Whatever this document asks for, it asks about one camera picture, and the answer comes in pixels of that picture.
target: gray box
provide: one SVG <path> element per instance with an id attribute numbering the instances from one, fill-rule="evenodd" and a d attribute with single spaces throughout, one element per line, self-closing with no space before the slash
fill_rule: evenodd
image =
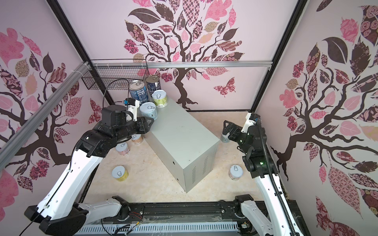
<path id="1" fill-rule="evenodd" d="M 212 170 L 219 138 L 170 98 L 157 109 L 158 118 L 144 138 L 189 192 Z"/>

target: butterfly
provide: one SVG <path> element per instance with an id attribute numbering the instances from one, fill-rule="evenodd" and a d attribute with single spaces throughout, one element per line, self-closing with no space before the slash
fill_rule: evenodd
<path id="1" fill-rule="evenodd" d="M 227 85 L 226 86 L 215 86 L 214 89 L 219 91 L 221 95 L 223 95 L 224 97 L 226 97 L 226 94 L 228 94 L 228 91 L 230 92 L 236 92 L 235 91 L 235 86 L 234 86 L 234 83 L 235 83 L 235 80 L 234 80 L 235 77 L 232 77 L 228 82 L 227 82 Z"/>
<path id="2" fill-rule="evenodd" d="M 99 122 L 101 120 L 101 110 L 102 110 L 102 108 L 100 107 L 100 105 L 97 105 L 92 100 L 92 98 L 90 100 L 91 100 L 91 107 L 92 107 L 93 113 L 89 117 L 88 124 L 93 123 L 95 121 Z"/>

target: beige table surface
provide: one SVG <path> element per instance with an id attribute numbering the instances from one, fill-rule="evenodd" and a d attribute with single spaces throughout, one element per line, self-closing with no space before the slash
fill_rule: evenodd
<path id="1" fill-rule="evenodd" d="M 190 112 L 217 137 L 222 133 L 224 120 L 243 126 L 246 114 Z M 100 202 L 115 195 L 128 202 L 232 201 L 241 194 L 250 194 L 256 201 L 263 200 L 235 142 L 219 143 L 212 171 L 188 193 L 185 193 L 145 140 L 139 145 L 131 140 L 127 144 L 130 146 L 128 155 L 121 156 L 113 148 L 100 163 L 84 202 Z M 237 181 L 228 177 L 228 170 L 233 164 L 240 165 L 244 171 Z M 129 171 L 129 177 L 123 182 L 118 182 L 111 175 L 117 165 L 123 165 Z"/>

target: wallpaper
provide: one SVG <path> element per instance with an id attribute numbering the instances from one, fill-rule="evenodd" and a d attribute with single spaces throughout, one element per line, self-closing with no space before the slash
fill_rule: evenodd
<path id="1" fill-rule="evenodd" d="M 0 23 L 1 147 L 69 74 L 78 73 L 73 70 L 81 60 L 45 1 L 7 2 L 0 14 L 15 19 Z M 77 139 L 101 119 L 101 99 L 100 91 L 88 92 L 78 81 L 1 171 L 2 232 L 18 235 L 27 226 L 24 211 L 46 196 Z M 42 234 L 34 227 L 28 233 Z"/>
<path id="2" fill-rule="evenodd" d="M 311 2 L 257 111 L 312 235 L 376 234 L 377 29 L 372 2 Z"/>
<path id="3" fill-rule="evenodd" d="M 271 60 L 296 1 L 126 0 L 109 6 L 91 1 L 91 11 L 84 13 L 86 1 L 60 4 L 94 62 L 144 58 L 148 62 L 231 62 Z M 95 24 L 88 26 L 84 16 Z M 250 109 L 265 71 L 160 68 L 149 72 L 158 75 L 168 96 L 187 110 L 228 110 Z M 115 100 L 124 99 L 118 97 L 122 92 L 110 94 Z"/>

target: tin can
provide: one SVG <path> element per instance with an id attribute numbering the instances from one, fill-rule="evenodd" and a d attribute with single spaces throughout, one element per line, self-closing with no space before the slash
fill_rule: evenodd
<path id="1" fill-rule="evenodd" d="M 143 142 L 143 137 L 141 134 L 134 134 L 131 137 L 131 141 L 133 141 L 135 144 L 141 144 Z"/>
<path id="2" fill-rule="evenodd" d="M 156 120 L 158 118 L 158 111 L 156 110 L 156 105 L 153 102 L 146 102 L 140 106 L 142 116 L 153 118 Z"/>
<path id="3" fill-rule="evenodd" d="M 140 101 L 141 104 L 148 102 L 147 88 L 143 81 L 134 80 L 131 82 L 129 91 L 131 97 Z"/>
<path id="4" fill-rule="evenodd" d="M 153 102 L 155 102 L 157 107 L 165 107 L 168 103 L 167 93 L 164 90 L 156 90 L 152 94 Z"/>
<path id="5" fill-rule="evenodd" d="M 239 165 L 232 165 L 228 171 L 228 176 L 232 180 L 238 180 L 243 175 L 243 169 Z"/>
<path id="6" fill-rule="evenodd" d="M 127 177 L 129 176 L 129 172 L 125 169 L 125 167 L 119 165 L 113 169 L 112 176 L 117 181 L 121 182 L 127 179 Z"/>
<path id="7" fill-rule="evenodd" d="M 150 91 L 150 94 L 152 95 L 156 90 L 160 90 L 160 79 L 159 76 L 153 75 L 149 76 L 146 79 L 148 91 Z"/>
<path id="8" fill-rule="evenodd" d="M 116 150 L 122 156 L 126 156 L 130 152 L 130 148 L 126 142 L 117 144 Z"/>

